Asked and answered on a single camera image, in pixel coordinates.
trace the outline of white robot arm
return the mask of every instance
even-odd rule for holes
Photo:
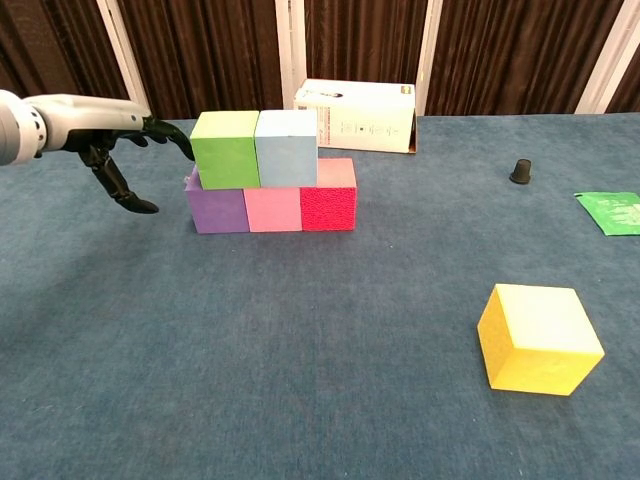
[[[109,151],[119,138],[148,145],[174,142],[193,160],[189,139],[174,125],[154,118],[129,100],[79,95],[38,95],[20,99],[0,90],[0,166],[24,163],[55,150],[76,152],[109,195],[127,210],[155,213],[153,203],[129,190]]]

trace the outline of yellow block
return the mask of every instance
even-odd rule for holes
[[[572,288],[496,284],[478,335],[497,390],[570,395],[604,357]]]

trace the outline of purple block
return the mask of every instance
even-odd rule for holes
[[[249,231],[242,189],[204,190],[198,169],[194,167],[185,192],[198,233]]]

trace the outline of black cup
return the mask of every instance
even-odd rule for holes
[[[531,180],[531,160],[521,158],[516,163],[516,168],[513,169],[509,178],[514,183],[525,185]]]

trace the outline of brown curtain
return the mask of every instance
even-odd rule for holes
[[[427,0],[305,0],[307,76],[415,83]]]
[[[607,113],[614,112],[640,112],[640,47],[607,107]]]
[[[119,0],[151,109],[282,108],[273,0]]]
[[[0,2],[0,88],[128,98],[95,1]]]
[[[573,113],[623,0],[445,0],[427,115]]]

